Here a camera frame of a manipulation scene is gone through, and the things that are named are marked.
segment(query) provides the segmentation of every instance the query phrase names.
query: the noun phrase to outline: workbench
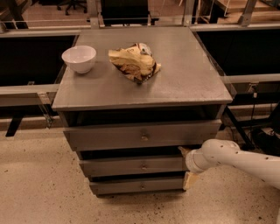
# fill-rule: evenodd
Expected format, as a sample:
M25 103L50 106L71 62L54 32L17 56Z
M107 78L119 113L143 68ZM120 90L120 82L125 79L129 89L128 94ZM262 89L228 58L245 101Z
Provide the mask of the workbench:
M109 61L109 49L143 42L161 70L142 85ZM76 45L97 51L85 74L66 69L52 108L96 195L182 190L187 172L179 145L214 138L232 101L187 27L81 31Z

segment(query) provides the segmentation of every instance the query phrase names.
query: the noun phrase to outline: white bowl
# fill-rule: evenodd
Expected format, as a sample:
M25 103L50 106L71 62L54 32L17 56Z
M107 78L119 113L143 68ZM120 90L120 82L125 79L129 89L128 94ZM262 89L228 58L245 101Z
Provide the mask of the white bowl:
M64 51L62 59L72 70L84 74L95 65L96 50L88 45L77 45Z

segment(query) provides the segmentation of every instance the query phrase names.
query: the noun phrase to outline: metal surface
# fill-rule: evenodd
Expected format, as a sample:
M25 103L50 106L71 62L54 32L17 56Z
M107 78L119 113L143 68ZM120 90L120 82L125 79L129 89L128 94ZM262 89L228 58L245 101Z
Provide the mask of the metal surface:
M147 44L162 68L142 85L123 77L109 49ZM76 45L97 51L94 68L79 75L66 69L52 107L58 111L126 109L228 103L232 97L187 27L141 27L81 31Z

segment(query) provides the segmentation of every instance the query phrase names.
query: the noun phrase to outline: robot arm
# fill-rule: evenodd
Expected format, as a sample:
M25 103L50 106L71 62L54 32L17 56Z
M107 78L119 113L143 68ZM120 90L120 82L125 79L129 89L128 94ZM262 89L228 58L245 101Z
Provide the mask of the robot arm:
M280 157L243 151L232 141L207 140L200 149L186 154L185 163L190 172L197 174L210 167L231 165L280 189Z

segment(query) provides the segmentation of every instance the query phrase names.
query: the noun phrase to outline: drawer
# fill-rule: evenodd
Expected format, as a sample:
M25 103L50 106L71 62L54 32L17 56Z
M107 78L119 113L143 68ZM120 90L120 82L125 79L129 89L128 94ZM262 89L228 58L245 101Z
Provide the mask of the drawer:
M163 178L135 178L122 181L91 182L92 192L97 195L112 193L140 193L167 190L183 190L184 176Z
M150 122L66 128L74 151L202 144L214 138L221 121Z
M187 170L182 155L90 159L80 161L80 167L89 177Z

